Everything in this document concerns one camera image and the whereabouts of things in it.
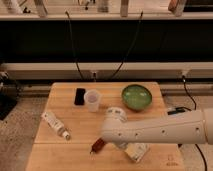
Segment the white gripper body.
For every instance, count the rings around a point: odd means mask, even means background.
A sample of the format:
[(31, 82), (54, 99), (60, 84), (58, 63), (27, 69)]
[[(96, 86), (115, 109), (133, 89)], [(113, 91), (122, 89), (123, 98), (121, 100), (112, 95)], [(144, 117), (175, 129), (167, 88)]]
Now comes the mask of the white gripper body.
[(120, 107), (109, 107), (106, 110), (107, 120), (119, 120), (121, 122), (127, 121), (126, 112)]

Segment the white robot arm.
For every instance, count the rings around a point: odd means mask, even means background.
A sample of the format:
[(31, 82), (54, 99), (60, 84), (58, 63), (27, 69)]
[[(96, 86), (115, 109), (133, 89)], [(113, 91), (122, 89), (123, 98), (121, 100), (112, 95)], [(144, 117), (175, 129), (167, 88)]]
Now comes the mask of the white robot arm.
[(213, 108), (128, 121), (119, 107), (106, 110), (101, 138), (111, 143), (174, 143), (213, 145)]

